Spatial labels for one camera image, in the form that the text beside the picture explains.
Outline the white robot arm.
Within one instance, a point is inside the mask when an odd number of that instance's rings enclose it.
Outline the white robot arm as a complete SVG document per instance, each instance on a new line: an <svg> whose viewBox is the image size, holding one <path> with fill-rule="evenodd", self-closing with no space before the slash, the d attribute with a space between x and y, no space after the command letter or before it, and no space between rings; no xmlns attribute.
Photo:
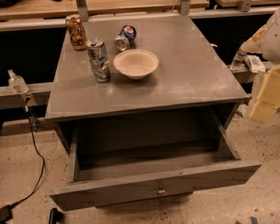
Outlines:
<svg viewBox="0 0 280 224"><path fill-rule="evenodd" d="M270 120L280 108L280 7L245 43L250 53L260 53L274 63L264 74L264 79L249 118L258 123Z"/></svg>

